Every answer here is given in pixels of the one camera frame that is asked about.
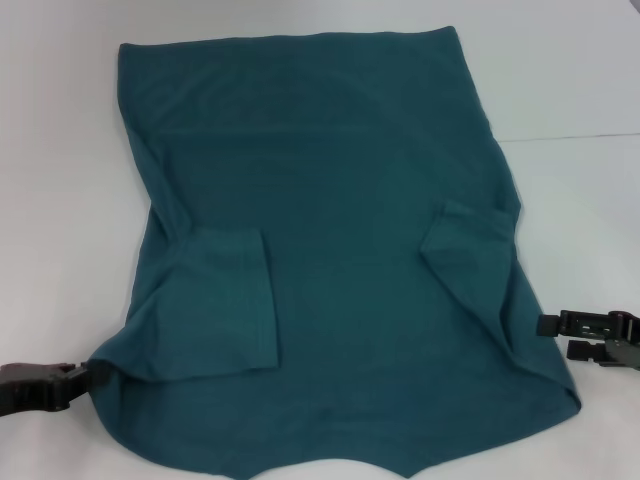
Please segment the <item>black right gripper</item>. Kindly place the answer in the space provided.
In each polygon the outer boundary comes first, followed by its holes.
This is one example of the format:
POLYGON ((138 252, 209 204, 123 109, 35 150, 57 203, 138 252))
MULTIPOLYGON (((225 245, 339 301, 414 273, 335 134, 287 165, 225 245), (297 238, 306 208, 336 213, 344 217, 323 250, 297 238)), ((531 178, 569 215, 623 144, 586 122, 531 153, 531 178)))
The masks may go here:
POLYGON ((615 340, 612 357, 604 343, 570 340, 567 358, 572 361, 617 365, 639 370, 639 318, 630 313, 597 314, 562 310, 557 315, 540 315, 537 335, 567 336, 593 340, 615 340))

